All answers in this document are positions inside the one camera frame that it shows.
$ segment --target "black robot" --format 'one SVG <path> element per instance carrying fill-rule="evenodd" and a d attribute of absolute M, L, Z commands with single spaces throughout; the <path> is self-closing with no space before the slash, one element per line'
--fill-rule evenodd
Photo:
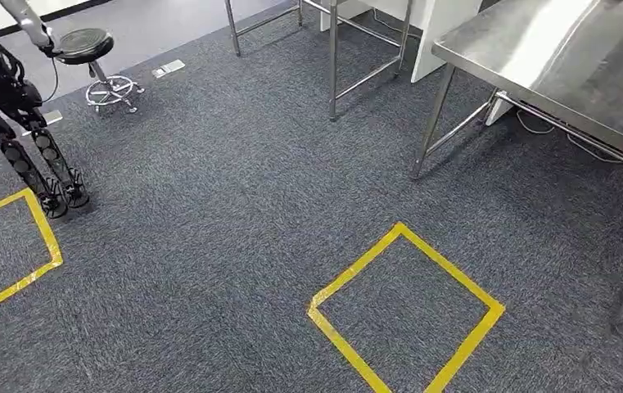
<path fill-rule="evenodd" d="M 51 30 L 31 10 L 25 0 L 0 0 L 31 41 L 47 56 L 60 54 Z M 39 112 L 43 104 L 36 87 L 25 79 L 24 66 L 0 44 L 0 111 L 31 132 L 34 145 L 55 178 L 44 178 L 29 155 L 16 141 L 12 127 L 0 116 L 0 150 L 12 168 L 36 194 L 49 218 L 64 215 L 68 207 L 80 207 L 89 200 L 82 175 L 70 168 L 61 150 L 46 129 Z"/>

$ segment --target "yellow tape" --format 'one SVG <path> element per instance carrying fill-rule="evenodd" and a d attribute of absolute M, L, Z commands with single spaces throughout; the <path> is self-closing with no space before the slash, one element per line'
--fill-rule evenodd
<path fill-rule="evenodd" d="M 377 255 L 388 247 L 398 236 L 400 235 L 400 229 L 397 225 L 393 227 L 381 240 L 378 241 L 369 251 L 354 262 L 346 271 L 342 272 L 333 282 L 328 284 L 327 287 L 319 291 L 313 299 L 311 299 L 311 307 L 318 307 L 333 293 L 337 292 L 343 285 L 349 280 L 354 278 L 369 262 L 371 262 Z"/>
<path fill-rule="evenodd" d="M 61 255 L 61 248 L 58 246 L 58 241 L 56 237 L 53 235 L 53 231 L 51 230 L 51 226 L 48 225 L 48 221 L 46 220 L 46 215 L 43 213 L 41 206 L 38 204 L 36 200 L 36 196 L 34 193 L 25 188 L 24 190 L 8 196 L 7 198 L 0 201 L 0 208 L 8 205 L 18 199 L 24 198 L 26 201 L 29 210 L 31 211 L 31 215 L 34 218 L 34 222 L 36 223 L 39 232 L 41 233 L 41 238 L 46 243 L 46 248 L 48 252 L 51 254 L 51 262 L 48 262 L 41 268 L 35 270 L 33 273 L 28 275 L 25 278 L 22 278 L 19 282 L 9 286 L 4 291 L 0 292 L 0 302 L 7 299 L 8 297 L 14 295 L 18 291 L 21 291 L 25 287 L 27 287 L 32 282 L 38 280 L 41 276 L 47 273 L 49 270 L 57 268 L 58 266 L 63 264 L 63 257 Z"/>
<path fill-rule="evenodd" d="M 369 365 L 364 362 L 364 359 L 362 359 L 362 357 L 354 351 L 350 343 L 342 338 L 340 333 L 335 330 L 335 328 L 328 322 L 326 317 L 324 317 L 323 314 L 318 311 L 318 309 L 316 309 L 315 307 L 311 307 L 307 315 L 316 323 L 316 326 L 321 329 L 321 332 L 323 332 L 326 337 L 328 337 L 328 340 L 330 340 L 337 348 L 337 350 L 339 350 L 340 353 L 345 356 L 345 359 L 347 359 L 347 361 L 352 364 L 352 367 L 357 370 L 359 375 L 364 378 L 364 381 L 366 381 L 374 391 L 379 393 L 391 392 L 391 389 L 389 389 L 388 386 L 383 383 L 383 381 L 378 377 L 378 375 L 376 375 L 372 368 L 369 367 Z"/>
<path fill-rule="evenodd" d="M 345 285 L 349 280 L 354 278 L 364 269 L 377 255 L 381 254 L 398 236 L 403 235 L 412 242 L 417 248 L 424 252 L 430 259 L 434 260 L 442 269 L 446 270 L 452 277 L 466 287 L 479 300 L 490 307 L 480 323 L 468 334 L 466 339 L 458 347 L 454 355 L 449 359 L 446 365 L 436 374 L 434 380 L 425 389 L 425 393 L 433 393 L 443 391 L 449 384 L 451 378 L 463 366 L 467 358 L 477 348 L 482 339 L 485 338 L 487 332 L 497 323 L 499 317 L 503 314 L 505 308 L 494 297 L 483 291 L 475 284 L 465 273 L 461 272 L 455 265 L 451 264 L 439 252 L 431 248 L 426 242 L 420 239 L 403 223 L 397 223 L 381 240 L 378 241 L 369 251 L 364 253 L 356 262 L 354 262 L 347 270 L 342 272 L 327 287 L 319 291 L 311 300 L 311 305 L 307 315 L 314 321 L 316 326 L 328 337 L 333 345 L 345 356 L 348 362 L 357 370 L 359 375 L 364 378 L 369 386 L 376 392 L 389 393 L 391 389 L 382 381 L 378 375 L 369 367 L 352 346 L 337 332 L 337 330 L 328 322 L 328 320 L 318 311 L 321 305 L 328 297 Z"/>

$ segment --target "black stool seat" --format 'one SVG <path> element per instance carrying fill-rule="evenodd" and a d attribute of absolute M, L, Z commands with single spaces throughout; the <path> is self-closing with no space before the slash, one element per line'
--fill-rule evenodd
<path fill-rule="evenodd" d="M 58 60 L 69 65 L 86 64 L 113 49 L 114 39 L 102 29 L 80 29 L 64 35 L 60 46 Z"/>

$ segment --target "cable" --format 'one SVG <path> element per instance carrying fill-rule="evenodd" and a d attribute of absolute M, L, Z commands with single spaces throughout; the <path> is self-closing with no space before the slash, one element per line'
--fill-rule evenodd
<path fill-rule="evenodd" d="M 571 135 L 570 134 L 567 134 L 567 139 L 569 139 L 569 142 L 571 142 L 573 145 L 575 145 L 579 149 L 589 153 L 591 156 L 595 157 L 597 160 L 600 160 L 602 162 L 607 162 L 608 164 L 622 164 L 622 161 L 620 161 L 620 160 L 613 160 L 611 158 L 602 158 L 598 154 L 592 152 L 586 146 L 583 146 L 582 144 L 580 144 L 579 142 L 575 141 L 574 139 L 571 139 Z"/>
<path fill-rule="evenodd" d="M 374 15 L 374 20 L 375 20 L 376 22 L 378 22 L 378 23 L 380 23 L 380 24 L 384 25 L 385 27 L 387 27 L 387 28 L 389 28 L 389 29 L 391 29 L 391 30 L 393 30 L 393 31 L 397 31 L 398 33 L 402 33 L 402 32 L 403 32 L 403 30 L 402 30 L 402 29 L 397 29 L 396 27 L 393 27 L 393 26 L 389 25 L 388 23 L 384 22 L 383 20 L 378 19 L 378 14 L 377 14 L 376 8 L 372 8 L 372 11 L 373 11 L 373 15 Z M 419 35 L 412 34 L 412 33 L 408 33 L 408 37 L 410 37 L 410 38 L 414 38 L 414 39 L 416 39 L 417 41 L 419 41 L 420 39 L 422 39 L 422 37 L 420 37 Z"/>
<path fill-rule="evenodd" d="M 526 123 L 521 118 L 521 112 L 523 112 L 523 110 L 521 110 L 521 109 L 516 111 L 516 117 L 518 118 L 518 121 L 521 122 L 521 125 L 523 126 L 523 128 L 526 129 L 526 131 L 528 131 L 529 133 L 534 133 L 535 135 L 545 135 L 547 133 L 551 133 L 556 128 L 555 126 L 552 126 L 552 127 L 550 127 L 550 129 L 546 129 L 545 131 L 536 131 L 536 130 L 534 130 L 534 129 L 532 129 L 532 128 L 530 128 L 530 127 L 528 127 L 526 125 Z M 596 154 L 593 151 L 591 151 L 590 149 L 588 149 L 586 146 L 582 145 L 580 142 L 577 142 L 574 139 L 572 139 L 571 135 L 569 133 L 567 133 L 567 139 L 569 140 L 569 142 L 571 142 L 571 144 L 573 144 L 574 146 L 578 147 L 579 149 L 589 153 L 596 160 L 599 160 L 599 161 L 602 161 L 602 162 L 607 162 L 608 164 L 622 164 L 622 161 L 620 161 L 620 160 L 613 160 L 613 159 L 603 158 L 603 157 L 599 156 L 598 154 Z"/>
<path fill-rule="evenodd" d="M 526 131 L 528 131 L 529 133 L 534 133 L 535 135 L 545 135 L 547 133 L 551 133 L 554 130 L 554 126 L 550 127 L 550 129 L 546 129 L 545 131 L 536 131 L 528 127 L 526 123 L 523 122 L 523 119 L 521 118 L 521 112 L 523 112 L 523 110 L 521 109 L 516 111 L 516 117 L 518 118 L 518 121 L 521 122 L 521 125 L 523 126 L 523 128 L 526 129 Z"/>
<path fill-rule="evenodd" d="M 50 96 L 48 96 L 48 98 L 46 98 L 45 100 L 43 100 L 41 103 L 45 104 L 46 102 L 51 101 L 51 98 L 53 98 L 53 96 L 56 95 L 56 92 L 58 91 L 58 68 L 56 67 L 56 58 L 52 57 L 51 58 L 51 64 L 53 64 L 53 73 L 56 74 L 56 86 L 53 87 L 53 92 L 51 93 Z"/>

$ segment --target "table leg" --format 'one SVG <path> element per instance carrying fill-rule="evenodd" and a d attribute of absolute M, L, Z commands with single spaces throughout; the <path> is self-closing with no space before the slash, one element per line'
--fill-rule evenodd
<path fill-rule="evenodd" d="M 337 101 L 337 0 L 331 0 L 331 65 L 330 65 L 330 118 L 331 121 L 336 119 L 336 101 Z"/>
<path fill-rule="evenodd" d="M 224 0 L 224 6 L 227 8 L 227 17 L 229 18 L 229 29 L 232 31 L 232 43 L 234 44 L 234 52 L 237 56 L 242 56 L 242 50 L 239 47 L 239 36 L 237 35 L 237 27 L 234 24 L 234 13 L 232 12 L 232 0 Z"/>
<path fill-rule="evenodd" d="M 299 0 L 299 10 L 296 12 L 297 22 L 299 23 L 299 27 L 304 24 L 304 16 L 301 14 L 303 11 L 304 0 Z"/>
<path fill-rule="evenodd" d="M 446 94 L 449 92 L 451 86 L 451 79 L 454 78 L 454 72 L 456 67 L 453 64 L 447 63 L 444 69 L 444 76 L 441 77 L 441 86 L 439 92 L 436 94 L 436 101 L 434 107 L 431 109 L 429 120 L 427 121 L 427 128 L 422 135 L 422 143 L 415 156 L 415 162 L 413 164 L 413 171 L 410 174 L 412 179 L 419 178 L 420 170 L 422 170 L 422 163 L 427 155 L 427 150 L 431 145 L 431 140 L 434 138 L 434 132 L 436 131 L 436 124 L 439 122 L 439 115 L 441 114 L 441 108 L 444 106 Z"/>
<path fill-rule="evenodd" d="M 403 35 L 400 37 L 400 60 L 395 68 L 395 74 L 400 74 L 400 69 L 403 68 L 403 59 L 405 58 L 405 47 L 408 44 L 408 36 L 410 33 L 410 16 L 413 14 L 413 0 L 408 0 L 408 9 L 405 11 L 405 19 L 403 19 Z"/>
<path fill-rule="evenodd" d="M 490 99 L 487 100 L 487 112 L 485 112 L 485 115 L 482 116 L 482 120 L 478 120 L 478 122 L 481 122 L 482 127 L 486 127 L 487 125 L 491 125 L 491 124 L 487 124 L 487 120 L 490 118 L 490 116 L 492 115 L 492 112 L 494 111 L 494 107 L 495 107 L 495 103 L 497 102 L 497 92 L 499 91 L 498 88 L 494 88 L 494 90 L 492 90 L 492 94 L 490 95 Z"/>

